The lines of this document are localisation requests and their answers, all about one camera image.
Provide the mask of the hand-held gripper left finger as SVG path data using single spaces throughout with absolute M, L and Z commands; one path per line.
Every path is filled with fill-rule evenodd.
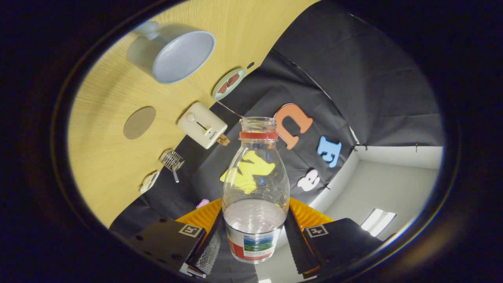
M 171 220 L 161 217 L 127 239 L 137 252 L 171 272 L 206 278 L 221 246 L 222 201 Z

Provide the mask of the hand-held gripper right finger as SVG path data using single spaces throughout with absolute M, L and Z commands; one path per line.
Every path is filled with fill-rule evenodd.
M 297 272 L 303 276 L 340 272 L 383 245 L 353 220 L 332 220 L 294 198 L 284 228 Z

